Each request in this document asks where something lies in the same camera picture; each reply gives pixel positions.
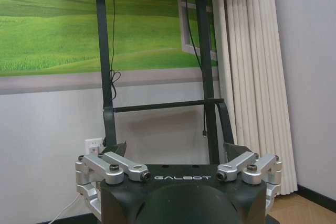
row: floor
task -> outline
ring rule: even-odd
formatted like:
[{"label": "floor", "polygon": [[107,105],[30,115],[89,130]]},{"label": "floor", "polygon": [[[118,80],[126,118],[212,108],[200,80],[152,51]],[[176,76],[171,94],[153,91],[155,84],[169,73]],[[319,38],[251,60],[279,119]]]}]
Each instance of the floor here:
[{"label": "floor", "polygon": [[280,224],[336,224],[336,213],[297,194],[277,196],[269,214]]}]

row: electrical outlet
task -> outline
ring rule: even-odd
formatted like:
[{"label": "electrical outlet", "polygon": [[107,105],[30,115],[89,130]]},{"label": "electrical outlet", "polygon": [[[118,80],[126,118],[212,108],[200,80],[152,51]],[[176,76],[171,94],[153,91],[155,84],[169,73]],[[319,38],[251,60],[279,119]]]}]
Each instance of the electrical outlet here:
[{"label": "electrical outlet", "polygon": [[94,138],[85,140],[85,155],[96,154],[98,155],[104,150],[103,146],[104,138]]}]

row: black cable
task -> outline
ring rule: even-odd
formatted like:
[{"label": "black cable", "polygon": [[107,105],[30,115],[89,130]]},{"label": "black cable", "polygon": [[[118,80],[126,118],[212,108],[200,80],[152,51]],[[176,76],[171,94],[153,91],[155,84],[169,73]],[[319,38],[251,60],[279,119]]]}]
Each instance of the black cable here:
[{"label": "black cable", "polygon": [[[193,48],[194,48],[195,57],[196,57],[196,59],[197,59],[199,68],[200,68],[201,71],[202,71],[202,65],[201,65],[200,59],[198,58],[198,55],[197,55],[197,50],[196,50],[196,47],[195,47],[195,42],[194,42],[193,35],[192,35],[192,33],[191,33],[191,28],[190,28],[189,10],[188,10],[188,0],[185,0],[185,9],[186,9],[187,24],[188,24],[188,30],[189,30],[190,40],[191,40],[191,43],[192,43]],[[203,105],[203,133],[202,133],[202,134],[203,134],[204,137],[207,136],[206,125],[205,125],[205,106],[204,106],[204,105]]]},{"label": "black cable", "polygon": [[116,0],[113,0],[113,34],[112,34],[112,60],[111,60],[111,69],[113,69],[113,60],[114,60],[114,37],[115,37],[115,32],[114,32],[114,28],[115,28],[115,11],[116,11]]},{"label": "black cable", "polygon": [[115,33],[115,24],[116,24],[116,21],[115,21],[115,11],[116,11],[116,0],[113,0],[113,32],[112,32],[112,60],[111,60],[111,69],[110,69],[110,82],[111,82],[111,87],[114,91],[114,96],[112,97],[112,100],[114,100],[116,97],[117,97],[117,90],[116,90],[116,87],[114,86],[114,83],[116,81],[118,81],[121,77],[121,73],[119,71],[115,71],[113,69],[113,60],[114,60],[114,39],[115,39],[115,36],[116,36],[116,33]]},{"label": "black cable", "polygon": [[198,62],[198,65],[200,67],[200,69],[202,70],[202,66],[201,66],[201,62],[200,62],[200,59],[198,58],[198,55],[197,55],[197,50],[196,50],[196,47],[195,47],[195,43],[194,43],[194,39],[193,39],[193,35],[191,33],[191,28],[190,28],[190,20],[189,20],[189,8],[188,8],[188,0],[185,0],[185,9],[186,9],[186,16],[187,16],[187,23],[188,23],[188,30],[189,30],[189,36],[190,36],[190,40],[191,40],[191,43],[193,45],[193,48],[194,48],[194,51],[195,51],[195,57],[197,59],[197,62]]}]

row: pleated curtain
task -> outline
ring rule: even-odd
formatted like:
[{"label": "pleated curtain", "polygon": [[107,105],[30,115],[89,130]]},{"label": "pleated curtain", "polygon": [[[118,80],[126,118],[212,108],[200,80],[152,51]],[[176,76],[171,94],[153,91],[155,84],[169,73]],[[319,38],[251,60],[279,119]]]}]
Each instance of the pleated curtain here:
[{"label": "pleated curtain", "polygon": [[277,154],[297,190],[275,0],[213,0],[219,81],[235,143]]}]

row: hex bolt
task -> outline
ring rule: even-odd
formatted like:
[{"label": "hex bolt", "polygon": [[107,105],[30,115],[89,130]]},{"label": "hex bolt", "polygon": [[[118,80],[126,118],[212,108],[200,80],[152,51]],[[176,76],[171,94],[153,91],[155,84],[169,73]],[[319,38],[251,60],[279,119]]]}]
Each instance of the hex bolt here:
[{"label": "hex bolt", "polygon": [[110,165],[110,171],[111,172],[117,172],[117,171],[119,171],[119,165],[118,164],[112,164],[112,165]]},{"label": "hex bolt", "polygon": [[249,171],[249,172],[256,172],[257,171],[257,166],[256,165],[253,165],[253,164],[251,164],[251,165],[248,165],[247,167],[247,170]]},{"label": "hex bolt", "polygon": [[217,173],[217,179],[219,181],[224,182],[226,180],[226,174],[225,173]]},{"label": "hex bolt", "polygon": [[151,178],[151,173],[150,172],[145,172],[141,174],[141,181],[147,182]]}]

